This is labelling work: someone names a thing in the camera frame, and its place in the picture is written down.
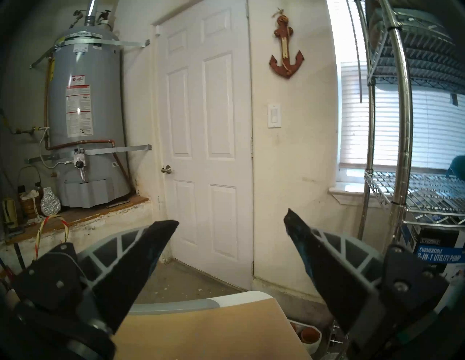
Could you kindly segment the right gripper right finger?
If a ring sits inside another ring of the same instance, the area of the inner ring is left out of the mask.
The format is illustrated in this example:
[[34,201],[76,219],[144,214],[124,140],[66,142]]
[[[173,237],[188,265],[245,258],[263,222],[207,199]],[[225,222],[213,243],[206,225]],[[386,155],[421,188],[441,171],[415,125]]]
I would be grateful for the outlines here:
[[307,225],[290,208],[285,228],[306,273],[341,330],[348,349],[398,349],[433,313],[449,282],[399,245],[384,254],[365,242]]

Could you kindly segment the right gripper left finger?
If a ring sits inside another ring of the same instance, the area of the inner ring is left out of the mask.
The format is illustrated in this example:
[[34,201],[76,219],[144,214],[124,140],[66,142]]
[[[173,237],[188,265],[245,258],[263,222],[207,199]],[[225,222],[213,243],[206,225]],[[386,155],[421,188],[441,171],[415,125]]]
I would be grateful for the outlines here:
[[82,323],[97,320],[115,333],[178,225],[157,221],[108,236],[79,253],[71,242],[59,244],[19,273],[13,289],[38,310]]

